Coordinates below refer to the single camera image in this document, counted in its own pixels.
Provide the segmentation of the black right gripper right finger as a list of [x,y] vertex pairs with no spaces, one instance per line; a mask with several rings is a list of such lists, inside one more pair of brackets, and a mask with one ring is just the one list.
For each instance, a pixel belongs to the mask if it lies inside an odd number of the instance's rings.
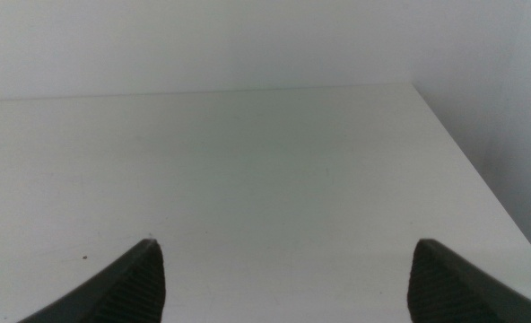
[[433,239],[413,251],[407,306],[420,323],[531,323],[530,299]]

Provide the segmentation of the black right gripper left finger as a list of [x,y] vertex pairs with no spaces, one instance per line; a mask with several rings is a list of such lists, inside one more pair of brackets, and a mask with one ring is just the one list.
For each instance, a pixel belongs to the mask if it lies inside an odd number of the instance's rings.
[[152,322],[166,298],[161,247],[144,239],[98,274],[21,323]]

